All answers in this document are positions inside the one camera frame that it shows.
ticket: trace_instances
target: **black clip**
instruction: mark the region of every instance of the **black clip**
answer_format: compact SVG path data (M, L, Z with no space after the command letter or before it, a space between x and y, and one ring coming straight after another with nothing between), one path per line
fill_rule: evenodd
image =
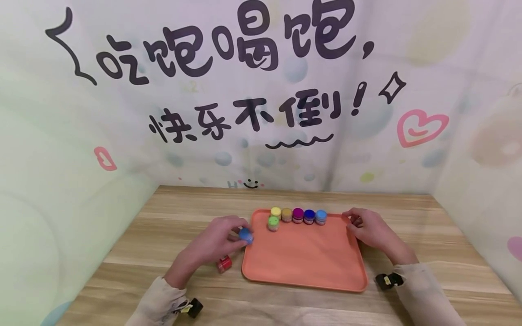
M199 312L203 309L203 305L199 302L198 299L194 298L192 301L188 303L183 309L181 309L181 313L186 313L192 318L196 318Z
M400 286L404 284L402 277L397 273L392 273L390 275L379 274L375 277L375 281L383 291L389 290L395 285Z

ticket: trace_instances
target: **person's left hand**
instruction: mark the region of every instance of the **person's left hand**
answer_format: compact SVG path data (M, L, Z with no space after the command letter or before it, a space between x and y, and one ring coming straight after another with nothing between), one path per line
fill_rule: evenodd
M252 232L252 226L248 221L235 215L213 219L207 228L179 253L164 279L172 287L184 288L188 279L201 265L215 263L245 247L248 242L230 234L230 231L238 233L240 227L246 227Z

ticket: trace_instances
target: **wooden table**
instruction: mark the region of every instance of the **wooden table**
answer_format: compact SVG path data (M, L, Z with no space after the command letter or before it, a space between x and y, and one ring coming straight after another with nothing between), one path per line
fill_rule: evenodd
M431 196L341 194L161 186L85 285L59 325L123 325L176 254L215 216L250 219L258 208L306 207L379 212L428 263L467 325L521 325L522 308ZM390 272L386 257L361 245L368 277ZM188 285L204 309L178 325L410 325L395 291L373 281L362 294L247 281L242 253L223 275L201 267Z

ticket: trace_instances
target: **hand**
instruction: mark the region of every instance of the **hand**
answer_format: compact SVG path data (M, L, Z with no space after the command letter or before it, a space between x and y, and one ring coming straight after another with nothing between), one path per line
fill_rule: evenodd
M188 279L201 265L217 262L248 244L230 234L230 231L238 233L239 227L246 227L252 232L247 220L235 215L213 219L207 228L179 253L163 278L172 287L184 288Z
M411 249L376 212L352 208L342 214L350 218L346 226L353 235L370 247L384 252L393 265L415 264L419 260Z

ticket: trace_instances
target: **beige sleeve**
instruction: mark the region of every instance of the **beige sleeve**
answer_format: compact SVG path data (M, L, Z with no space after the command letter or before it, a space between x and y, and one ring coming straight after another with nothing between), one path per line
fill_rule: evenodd
M415 325L466 326L426 264L396 265L394 272L404 280L395 288Z
M177 307L187 300L187 290L171 287L158 277L145 292L141 301L125 326L163 326L172 325L178 313Z

